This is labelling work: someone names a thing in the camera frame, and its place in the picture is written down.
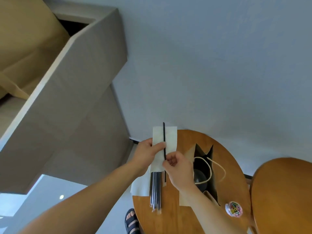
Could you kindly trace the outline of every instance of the wooden table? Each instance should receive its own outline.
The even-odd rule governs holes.
[[[192,131],[177,131],[177,151],[185,153],[194,144],[198,144],[207,153],[213,145],[213,160],[219,163],[227,172],[220,183],[216,182],[218,202],[225,212],[224,205],[230,201],[238,202],[243,208],[240,218],[230,217],[233,222],[247,231],[251,218],[251,203],[248,185],[244,174],[234,157],[220,143],[209,136]],[[220,180],[224,173],[220,167],[213,164],[215,180]],[[146,234],[153,233],[203,233],[204,231],[190,207],[179,206],[179,191],[167,177],[167,186],[162,188],[162,213],[152,212],[150,198],[133,196],[133,204],[138,220]]]
[[[260,234],[312,233],[312,163],[277,158],[256,171],[252,210]]]

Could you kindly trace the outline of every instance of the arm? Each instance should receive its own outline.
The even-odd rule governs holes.
[[[180,152],[167,154],[163,167],[169,175],[171,183],[186,198],[193,209],[204,232],[242,234],[231,220],[221,212],[201,191],[193,180],[193,164]]]
[[[135,178],[145,174],[155,154],[166,144],[151,145],[152,138],[140,142],[129,163],[45,211],[20,234],[96,233],[123,192]]]

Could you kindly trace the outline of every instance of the human hand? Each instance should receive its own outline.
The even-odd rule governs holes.
[[[155,155],[166,147],[166,142],[160,142],[152,146],[153,139],[149,138],[140,142],[131,159],[131,163],[138,168],[138,176],[143,176],[149,165],[154,160]]]
[[[171,183],[180,192],[196,187],[193,178],[193,163],[179,151],[168,153],[163,167],[169,175]]]

